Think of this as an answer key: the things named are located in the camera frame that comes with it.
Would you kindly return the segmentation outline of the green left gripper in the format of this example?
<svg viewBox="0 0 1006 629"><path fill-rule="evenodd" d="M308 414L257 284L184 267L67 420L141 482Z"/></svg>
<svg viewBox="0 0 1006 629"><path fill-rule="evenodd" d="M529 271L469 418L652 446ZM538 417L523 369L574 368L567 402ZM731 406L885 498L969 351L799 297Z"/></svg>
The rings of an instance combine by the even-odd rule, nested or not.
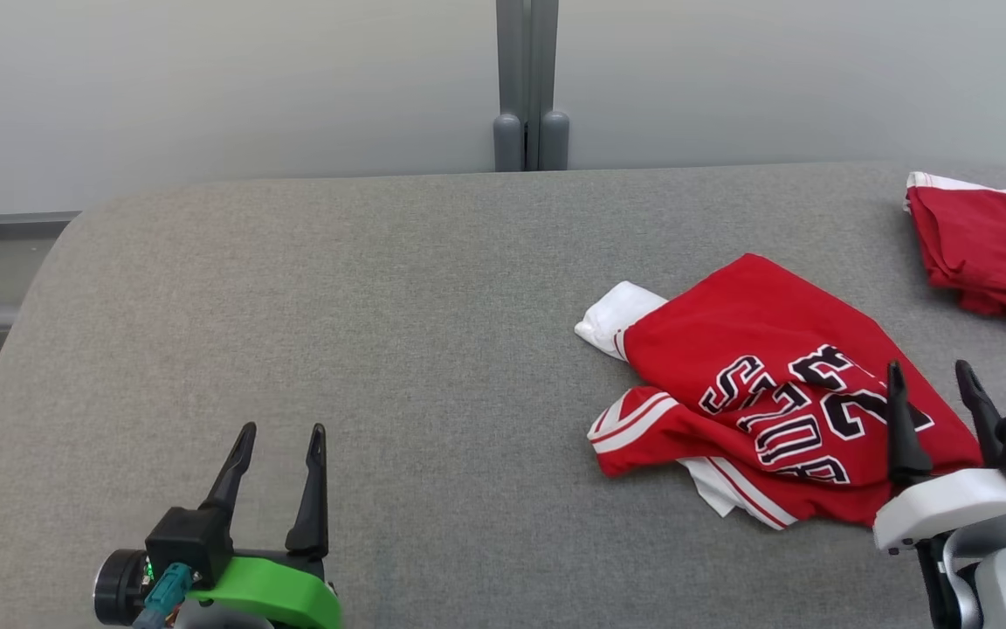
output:
<svg viewBox="0 0 1006 629"><path fill-rule="evenodd" d="M198 509L201 521L229 522L234 516L241 479L247 473L255 423L245 423L215 482ZM327 435L315 425L305 453L307 477L299 509L285 538L285 549L307 560L328 553ZM187 596L187 629L342 629L338 594L322 577L322 565L288 564L273 558L236 556L215 588L193 589Z"/></svg>

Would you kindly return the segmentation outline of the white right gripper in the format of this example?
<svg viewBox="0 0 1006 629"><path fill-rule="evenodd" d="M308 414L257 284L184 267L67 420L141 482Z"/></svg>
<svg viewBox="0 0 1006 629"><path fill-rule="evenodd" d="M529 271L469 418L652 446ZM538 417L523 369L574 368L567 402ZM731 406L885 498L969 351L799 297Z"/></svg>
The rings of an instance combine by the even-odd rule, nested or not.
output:
<svg viewBox="0 0 1006 629"><path fill-rule="evenodd" d="M901 549L947 532L1006 516L1006 477L997 470L1003 445L1002 415L967 361L955 362L963 406L975 427L983 465L933 478L933 461L914 425L905 374L897 361L886 373L887 480L901 491L877 513L872 533L879 551Z"/></svg>

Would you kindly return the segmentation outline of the red shorts with white waistband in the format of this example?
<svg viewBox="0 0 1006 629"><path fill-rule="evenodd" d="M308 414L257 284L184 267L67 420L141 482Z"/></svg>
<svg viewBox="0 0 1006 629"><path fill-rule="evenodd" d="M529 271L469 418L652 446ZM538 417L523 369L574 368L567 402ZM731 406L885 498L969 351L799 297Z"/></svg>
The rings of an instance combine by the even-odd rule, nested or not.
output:
<svg viewBox="0 0 1006 629"><path fill-rule="evenodd" d="M1006 190L914 171L905 212L930 286L955 291L973 314L1006 318Z"/></svg>

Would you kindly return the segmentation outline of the red jersey with black lettering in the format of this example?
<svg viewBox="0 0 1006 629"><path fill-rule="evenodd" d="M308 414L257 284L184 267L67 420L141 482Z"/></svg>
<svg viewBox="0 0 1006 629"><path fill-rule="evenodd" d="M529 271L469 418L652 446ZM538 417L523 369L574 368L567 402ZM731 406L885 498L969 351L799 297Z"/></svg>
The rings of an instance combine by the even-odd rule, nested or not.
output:
<svg viewBox="0 0 1006 629"><path fill-rule="evenodd" d="M890 363L934 472L982 465L975 435L872 318L763 256L670 301L620 282L575 333L640 378L588 431L603 473L679 463L721 516L871 526L894 493Z"/></svg>

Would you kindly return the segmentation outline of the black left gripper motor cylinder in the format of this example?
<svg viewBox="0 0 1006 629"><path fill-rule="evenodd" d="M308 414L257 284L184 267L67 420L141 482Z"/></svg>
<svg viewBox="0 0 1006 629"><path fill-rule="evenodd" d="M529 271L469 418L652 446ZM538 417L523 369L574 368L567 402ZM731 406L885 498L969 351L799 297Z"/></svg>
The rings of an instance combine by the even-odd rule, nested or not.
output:
<svg viewBox="0 0 1006 629"><path fill-rule="evenodd" d="M114 551L100 566L93 590L95 618L104 626L131 626L152 588L145 551Z"/></svg>

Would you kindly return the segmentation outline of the grey fabric sofa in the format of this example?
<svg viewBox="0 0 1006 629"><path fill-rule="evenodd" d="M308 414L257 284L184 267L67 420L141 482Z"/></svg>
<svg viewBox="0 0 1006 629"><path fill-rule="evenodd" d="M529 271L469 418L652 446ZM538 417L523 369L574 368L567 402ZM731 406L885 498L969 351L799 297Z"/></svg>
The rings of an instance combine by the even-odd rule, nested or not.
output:
<svg viewBox="0 0 1006 629"><path fill-rule="evenodd" d="M0 354L0 629L106 629L94 577L206 497L257 423L239 547L282 549L316 422L325 565L359 629L929 629L869 532L718 517L675 468L603 477L634 386L574 334L628 280L673 297L743 253L877 320L950 405L1006 411L1006 322L931 290L909 167L200 184L83 212Z"/></svg>

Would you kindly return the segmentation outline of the grey vertical partition column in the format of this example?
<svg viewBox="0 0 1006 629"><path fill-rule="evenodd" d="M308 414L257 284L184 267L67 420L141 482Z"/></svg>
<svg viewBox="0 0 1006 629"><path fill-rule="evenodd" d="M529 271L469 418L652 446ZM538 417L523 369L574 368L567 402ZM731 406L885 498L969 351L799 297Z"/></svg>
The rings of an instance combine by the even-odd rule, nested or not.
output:
<svg viewBox="0 0 1006 629"><path fill-rule="evenodd" d="M554 97L559 8L559 0L495 0L499 114L513 113L526 123L524 171L542 171L538 169L541 118L558 110Z"/></svg>

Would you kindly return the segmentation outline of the grey round-top post cap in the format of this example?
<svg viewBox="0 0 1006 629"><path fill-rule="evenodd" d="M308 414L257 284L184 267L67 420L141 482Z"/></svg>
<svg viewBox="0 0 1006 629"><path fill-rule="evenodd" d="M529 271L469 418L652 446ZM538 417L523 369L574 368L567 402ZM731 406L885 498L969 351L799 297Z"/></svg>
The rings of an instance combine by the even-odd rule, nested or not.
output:
<svg viewBox="0 0 1006 629"><path fill-rule="evenodd" d="M569 168L570 119L558 110L546 112L540 122L538 169L562 171Z"/></svg>
<svg viewBox="0 0 1006 629"><path fill-rule="evenodd" d="M492 124L494 170L522 172L526 170L526 123L513 113L500 113Z"/></svg>

